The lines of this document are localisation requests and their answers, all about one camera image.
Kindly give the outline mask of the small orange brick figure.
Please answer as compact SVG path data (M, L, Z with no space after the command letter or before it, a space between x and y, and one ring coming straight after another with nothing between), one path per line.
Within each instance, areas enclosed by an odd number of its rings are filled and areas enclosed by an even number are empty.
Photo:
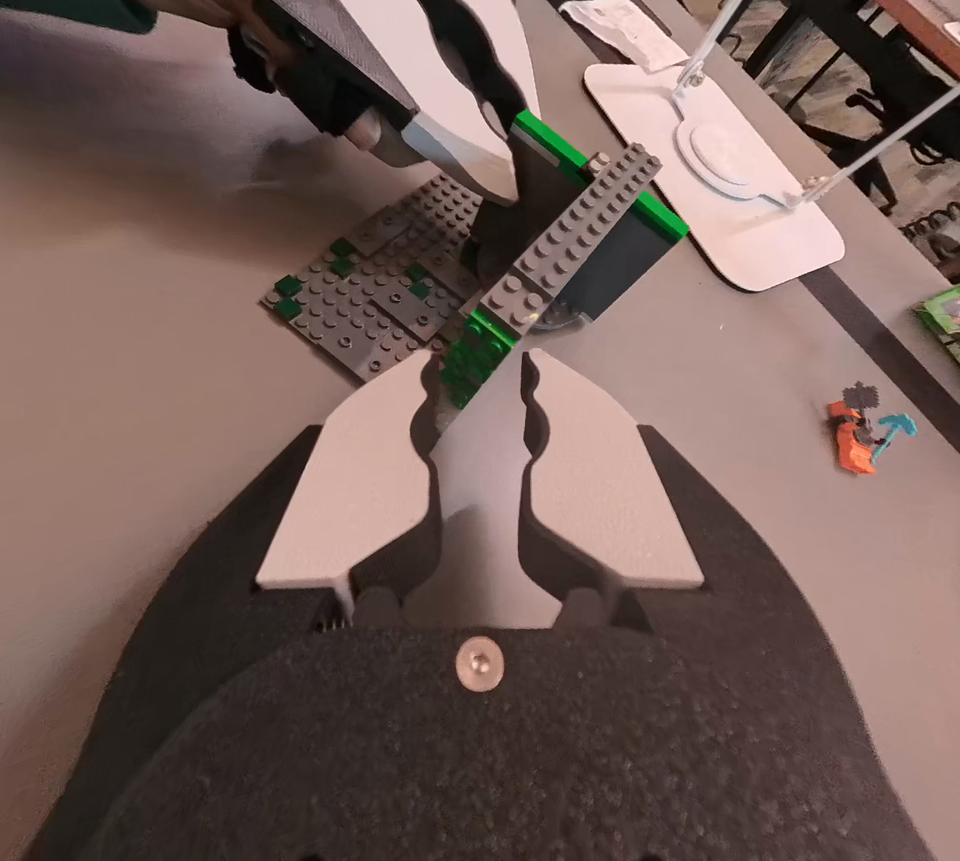
M881 399L876 386L857 381L826 406L839 467L854 475L875 475L877 461L899 435L915 437L916 421L905 412L877 414Z

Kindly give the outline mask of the flat white paper bag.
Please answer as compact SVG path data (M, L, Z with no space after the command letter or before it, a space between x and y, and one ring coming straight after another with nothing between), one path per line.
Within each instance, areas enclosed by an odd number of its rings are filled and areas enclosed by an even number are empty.
M685 65L688 54L631 0L566 1L561 14L648 74Z

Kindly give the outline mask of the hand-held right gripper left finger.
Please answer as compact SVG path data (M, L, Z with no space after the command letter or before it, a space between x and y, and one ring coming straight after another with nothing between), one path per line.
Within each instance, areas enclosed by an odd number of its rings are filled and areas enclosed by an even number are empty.
M439 357L420 350L320 426L255 575L261 591L330 590L347 620L406 601L442 553Z

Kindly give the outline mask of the grey brick build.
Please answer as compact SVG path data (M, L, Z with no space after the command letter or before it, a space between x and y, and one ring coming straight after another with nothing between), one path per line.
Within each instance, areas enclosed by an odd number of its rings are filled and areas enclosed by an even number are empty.
M518 341L593 322L690 233L641 144L588 157L525 111L508 135L519 201L440 173L360 222L261 303L360 383L451 347L480 306Z

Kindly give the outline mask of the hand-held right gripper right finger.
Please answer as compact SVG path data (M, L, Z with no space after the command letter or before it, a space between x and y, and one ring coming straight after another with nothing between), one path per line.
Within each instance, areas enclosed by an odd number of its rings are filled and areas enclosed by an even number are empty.
M517 551L560 604L555 625L641 625L639 591L699 591L704 572L639 424L541 348L524 351Z

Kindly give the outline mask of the white and wooden book stand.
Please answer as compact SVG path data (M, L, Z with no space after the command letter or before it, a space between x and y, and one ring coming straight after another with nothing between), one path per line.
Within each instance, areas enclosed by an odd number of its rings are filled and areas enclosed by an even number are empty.
M630 144L659 154L655 180L716 272L757 293L834 264L839 231L817 202L896 141L958 100L946 91L831 175L798 181L705 65L746 0L727 0L690 58L649 73L637 64L594 64L583 85Z

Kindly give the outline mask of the green toy brick set box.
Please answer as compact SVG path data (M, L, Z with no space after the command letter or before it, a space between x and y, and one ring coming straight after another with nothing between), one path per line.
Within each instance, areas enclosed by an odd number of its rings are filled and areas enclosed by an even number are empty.
M914 306L913 313L952 360L959 364L959 286L952 286L919 302Z

